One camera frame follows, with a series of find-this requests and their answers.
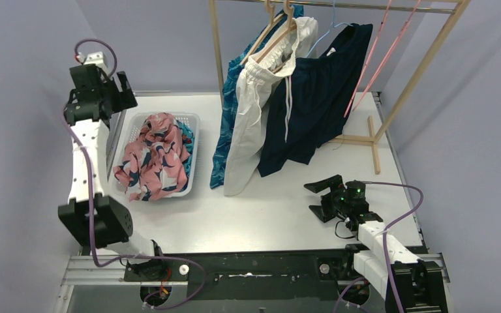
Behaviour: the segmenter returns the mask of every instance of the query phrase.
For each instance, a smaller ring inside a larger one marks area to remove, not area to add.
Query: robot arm
[[[385,231],[383,219],[369,211],[365,183],[350,181],[343,184],[342,177],[336,175],[304,187],[314,193],[330,189],[321,197],[322,205],[311,205],[310,209],[323,222],[337,216],[346,222],[350,231],[357,232],[356,239],[361,245],[347,246],[347,250],[354,251],[352,265],[383,297],[386,312],[398,312],[398,308],[389,284],[384,235],[402,307],[407,312],[448,313],[441,268],[433,261],[423,261]]]
[[[113,113],[137,106],[124,72],[118,72],[122,91],[106,74],[102,52],[92,53],[84,64],[70,69],[75,89],[65,107],[65,119],[89,154],[93,176],[87,176],[87,164],[80,146],[72,141],[73,176],[68,204],[59,207],[59,218],[82,246],[89,246],[88,203],[95,204],[97,248],[108,248],[120,255],[155,256],[156,244],[133,230],[131,215],[107,192],[106,140]],[[93,194],[87,184],[92,183]],[[133,263],[148,260],[132,259]]]

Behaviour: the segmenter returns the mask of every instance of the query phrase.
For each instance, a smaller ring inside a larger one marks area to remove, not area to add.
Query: white table surface
[[[219,138],[220,96],[164,95],[138,97],[138,107],[127,111],[119,142],[122,143],[131,117],[148,112],[191,112],[200,116],[197,168],[191,192],[182,198],[155,202],[129,202],[112,188],[111,195],[131,212],[134,229],[154,239],[164,253],[248,252],[277,250],[316,250],[344,248],[354,239],[335,237],[337,219],[322,223],[308,208],[320,204],[320,196],[303,188],[305,183],[341,174],[343,181],[387,181],[401,183],[393,155],[385,137],[379,143],[381,174],[375,175],[370,147],[328,143],[316,150],[308,166],[288,161],[283,169],[261,178],[256,171],[245,190],[234,197],[224,197],[223,187],[211,190],[212,155]],[[367,135],[367,117],[381,121],[371,94],[351,114],[344,133]],[[119,164],[123,147],[118,147],[114,164]],[[410,209],[403,188],[368,185],[370,210],[386,222]],[[349,236],[344,225],[339,235]],[[412,217],[392,228],[392,233],[406,246],[420,246],[421,239]]]

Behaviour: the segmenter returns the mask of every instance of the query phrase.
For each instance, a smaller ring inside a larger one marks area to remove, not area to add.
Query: clothes hanger
[[[356,105],[354,106],[354,108],[352,108],[352,111],[356,110],[356,108],[360,105],[360,102],[362,102],[362,100],[364,99],[366,93],[370,90],[371,86],[373,85],[373,83],[375,82],[375,80],[377,79],[377,77],[379,76],[379,73],[381,73],[381,70],[385,67],[385,65],[389,61],[389,58],[391,57],[391,55],[393,54],[393,52],[396,50],[397,46],[399,45],[399,42],[402,40],[405,32],[408,30],[408,27],[410,26],[410,23],[412,23],[412,16],[414,16],[414,13],[416,13],[416,10],[418,9],[420,3],[421,3],[421,0],[417,0],[416,5],[414,6],[414,9],[410,13],[410,16],[408,17],[408,19],[405,21],[405,23],[404,23],[401,31],[399,32],[399,35],[397,36],[397,38],[395,39],[395,41],[393,41],[393,44],[389,48],[389,51],[387,51],[387,54],[385,54],[385,57],[381,61],[381,64],[379,64],[379,67],[377,68],[377,70],[373,74],[370,82],[368,83],[368,85],[364,89],[364,92],[362,92],[362,96],[360,97],[360,99],[358,100],[358,102],[356,103]],[[348,104],[344,116],[347,115],[348,110],[350,109],[351,106],[352,106],[352,101]]]
[[[360,73],[360,78],[358,78],[358,82],[356,83],[356,86],[354,87],[354,92],[352,93],[352,97],[350,97],[350,101],[348,102],[348,105],[346,107],[346,111],[344,112],[344,117],[346,117],[348,115],[348,110],[352,106],[354,98],[356,97],[356,92],[358,91],[358,86],[360,86],[360,82],[362,82],[362,77],[364,77],[364,73],[366,72],[366,69],[368,68],[368,65],[370,64],[371,57],[375,51],[375,47],[377,46],[377,40],[379,40],[379,36],[381,35],[383,28],[385,27],[385,23],[387,21],[387,15],[389,14],[389,8],[391,7],[391,2],[393,2],[393,0],[389,0],[387,2],[387,7],[385,8],[385,14],[383,15],[383,20],[381,21],[381,24],[379,25],[379,29],[377,30],[377,35],[375,36],[375,39],[373,40],[373,44],[372,44],[372,48],[370,49],[370,53],[368,54],[368,57],[366,58],[366,61],[364,62],[364,66],[362,67],[362,73]]]
[[[320,37],[320,39],[318,39],[318,41],[316,41],[316,43],[314,44],[314,46],[312,46],[312,48],[310,49],[310,51],[308,52],[308,54],[306,55],[306,57],[310,56],[310,53],[312,53],[312,51],[314,51],[314,49],[316,48],[316,45],[320,41],[322,41],[322,39],[324,39],[324,37],[327,36],[331,32],[332,29],[335,29],[335,28],[337,28],[337,27],[339,27],[341,25],[347,25],[347,26],[352,27],[351,24],[344,23],[344,22],[343,23],[338,23],[337,25],[335,25],[335,18],[337,16],[336,13],[335,13],[335,2],[336,1],[337,0],[333,0],[333,20],[331,21],[331,24],[329,25],[329,29],[327,30],[327,32],[323,36]]]
[[[247,60],[249,59],[249,56],[251,56],[256,49],[258,49],[259,45],[266,39],[266,36],[269,34],[269,32],[277,25],[283,18],[285,17],[285,14],[279,14],[274,18],[275,15],[275,5],[271,5],[269,0],[264,0],[264,7],[266,8],[266,12],[269,14],[269,23],[266,26],[266,28],[262,31],[260,36],[256,39],[252,47],[250,47],[249,52],[247,55],[243,58],[240,64],[245,64]]]
[[[289,35],[292,31],[297,29],[297,24],[293,22],[295,8],[290,6],[289,0],[283,0],[283,12],[285,12],[285,14],[287,15],[287,28],[275,40],[273,38],[269,40],[266,47],[264,47],[264,49],[259,52],[259,56],[256,60],[257,63],[260,63],[273,49],[273,47],[275,47],[285,36]]]

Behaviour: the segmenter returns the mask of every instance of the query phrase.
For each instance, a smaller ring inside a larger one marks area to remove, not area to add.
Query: white pants
[[[266,138],[266,102],[277,84],[293,74],[296,58],[305,57],[318,38],[315,19],[302,17],[293,21],[297,25],[296,31],[277,43],[260,63],[256,62],[257,54],[250,56],[237,80],[235,92],[239,107],[226,161],[225,196],[239,194],[251,179]],[[270,41],[279,37],[286,27],[279,27]],[[274,73],[274,69],[282,64],[283,67]]]

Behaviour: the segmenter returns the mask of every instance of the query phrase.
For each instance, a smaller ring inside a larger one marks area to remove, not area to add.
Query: clothes rack
[[[239,2],[264,2],[264,0],[208,0],[210,20],[212,25],[212,36],[214,42],[214,52],[216,57],[216,68],[218,72],[218,82],[220,87],[220,95],[222,95],[222,88],[224,86],[224,72],[222,69],[222,55],[220,51],[220,33],[218,28],[218,16],[216,12],[216,1],[239,1]],[[272,3],[283,3],[283,0],[271,0]],[[379,162],[378,155],[378,142],[381,137],[385,134],[389,125],[393,122],[398,112],[401,110],[402,106],[408,100],[408,97],[418,84],[419,79],[425,73],[429,64],[434,59],[435,55],[441,48],[444,41],[447,39],[448,35],[466,10],[467,6],[470,4],[471,0],[425,0],[425,2],[430,3],[455,3],[454,8],[441,9],[441,8],[428,8],[422,7],[418,8],[417,12],[422,13],[435,13],[435,14],[448,14],[445,24],[442,26],[439,34],[423,56],[420,64],[417,66],[412,77],[406,84],[406,87],[402,90],[401,95],[398,97],[393,109],[389,115],[383,121],[381,127],[376,131],[375,125],[373,123],[373,118],[370,116],[367,119],[369,134],[368,136],[352,136],[352,135],[340,135],[333,138],[330,142],[335,143],[346,143],[352,145],[367,145],[372,149],[372,158],[375,174],[381,172],[381,166]],[[303,6],[316,6],[316,7],[331,7],[333,3],[321,2],[321,1],[291,1],[291,4],[303,5]],[[364,5],[364,4],[352,4],[352,3],[336,3],[338,8],[354,8],[354,9],[367,9],[367,10],[385,10],[384,5]],[[412,7],[389,7],[389,10],[396,11],[411,11]]]

